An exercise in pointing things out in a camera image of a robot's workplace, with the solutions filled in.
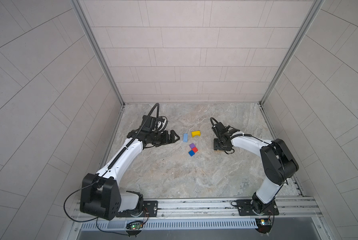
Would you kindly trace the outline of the light blue wood block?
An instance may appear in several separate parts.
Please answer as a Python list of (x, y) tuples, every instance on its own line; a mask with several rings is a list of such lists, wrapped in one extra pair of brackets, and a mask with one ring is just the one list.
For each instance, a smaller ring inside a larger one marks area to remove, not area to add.
[(188, 134), (184, 134), (183, 135), (183, 142), (187, 142), (188, 141)]

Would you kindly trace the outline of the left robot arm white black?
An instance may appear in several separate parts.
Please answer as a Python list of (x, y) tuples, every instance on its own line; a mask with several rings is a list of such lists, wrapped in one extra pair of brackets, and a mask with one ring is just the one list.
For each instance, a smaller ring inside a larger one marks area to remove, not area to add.
[(82, 180), (80, 211), (98, 218), (112, 220), (119, 213), (138, 217), (144, 211), (143, 195), (138, 192), (121, 192), (119, 183), (147, 145), (160, 147), (177, 142), (175, 131), (167, 131), (165, 116), (143, 116), (138, 130), (128, 133), (122, 148), (96, 174), (87, 174)]

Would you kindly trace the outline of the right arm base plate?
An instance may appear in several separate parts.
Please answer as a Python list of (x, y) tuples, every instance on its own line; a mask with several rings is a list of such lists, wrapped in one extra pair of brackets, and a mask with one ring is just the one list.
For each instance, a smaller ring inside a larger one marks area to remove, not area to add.
[(239, 216), (279, 215), (275, 200), (267, 204), (263, 204), (260, 200), (236, 200), (234, 206), (238, 209)]

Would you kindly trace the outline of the yellow wood block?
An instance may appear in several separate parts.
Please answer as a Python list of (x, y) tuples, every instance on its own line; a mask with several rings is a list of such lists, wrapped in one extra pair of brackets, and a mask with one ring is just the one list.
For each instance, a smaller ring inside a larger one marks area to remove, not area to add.
[(201, 131), (192, 131), (191, 132), (192, 138), (201, 136)]

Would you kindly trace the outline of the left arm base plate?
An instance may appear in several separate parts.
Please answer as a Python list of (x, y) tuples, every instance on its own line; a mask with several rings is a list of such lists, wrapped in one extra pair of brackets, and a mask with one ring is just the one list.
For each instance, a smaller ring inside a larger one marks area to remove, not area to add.
[(118, 212), (116, 214), (117, 218), (141, 218), (146, 217), (147, 214), (149, 217), (156, 217), (158, 211), (158, 201), (144, 201), (142, 211), (139, 213), (136, 210), (125, 210)]

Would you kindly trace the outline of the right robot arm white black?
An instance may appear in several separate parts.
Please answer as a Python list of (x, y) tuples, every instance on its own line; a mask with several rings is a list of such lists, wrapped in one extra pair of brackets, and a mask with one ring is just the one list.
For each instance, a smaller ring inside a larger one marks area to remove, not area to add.
[(286, 143), (281, 139), (262, 140), (231, 126), (224, 126), (215, 118), (210, 118), (210, 121), (216, 135), (215, 151), (223, 151), (229, 155), (235, 152), (233, 147), (237, 147), (261, 157), (266, 177), (253, 194), (249, 209), (256, 215), (274, 214), (269, 208), (274, 207), (276, 194), (299, 169)]

